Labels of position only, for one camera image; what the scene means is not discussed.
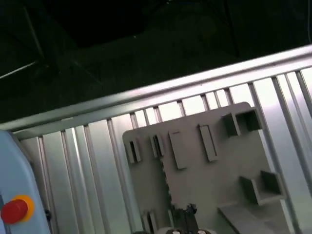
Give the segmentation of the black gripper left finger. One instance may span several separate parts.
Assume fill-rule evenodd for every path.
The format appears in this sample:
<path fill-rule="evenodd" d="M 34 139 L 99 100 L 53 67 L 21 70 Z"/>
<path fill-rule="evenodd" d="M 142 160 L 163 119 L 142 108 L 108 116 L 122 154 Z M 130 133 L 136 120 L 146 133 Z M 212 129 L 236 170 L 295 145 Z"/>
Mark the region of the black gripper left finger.
<path fill-rule="evenodd" d="M 183 209 L 168 210 L 170 227 L 163 227 L 159 229 L 160 234 L 185 234 L 186 223 L 185 213 Z"/>

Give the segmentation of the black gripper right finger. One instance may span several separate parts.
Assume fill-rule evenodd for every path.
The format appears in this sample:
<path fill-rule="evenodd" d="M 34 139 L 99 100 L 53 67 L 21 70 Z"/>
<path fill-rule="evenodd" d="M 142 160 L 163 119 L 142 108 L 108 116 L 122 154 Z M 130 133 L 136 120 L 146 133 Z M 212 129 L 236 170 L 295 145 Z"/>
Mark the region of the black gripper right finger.
<path fill-rule="evenodd" d="M 199 228 L 195 214 L 197 207 L 195 204 L 189 203 L 185 210 L 185 222 L 186 222 L 186 233 L 187 234 L 212 234 L 211 230 Z"/>

